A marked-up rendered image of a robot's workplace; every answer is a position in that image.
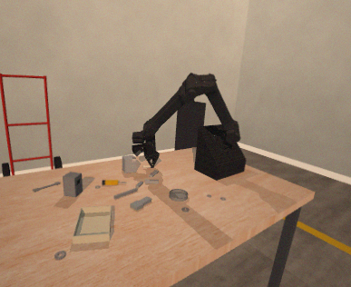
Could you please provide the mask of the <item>tan open-top tray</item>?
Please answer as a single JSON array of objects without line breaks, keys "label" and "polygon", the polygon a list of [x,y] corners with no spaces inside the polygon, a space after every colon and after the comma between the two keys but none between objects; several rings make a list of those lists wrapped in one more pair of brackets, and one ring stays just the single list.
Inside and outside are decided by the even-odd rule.
[{"label": "tan open-top tray", "polygon": [[111,206],[81,207],[73,231],[73,244],[109,242],[111,208]]}]

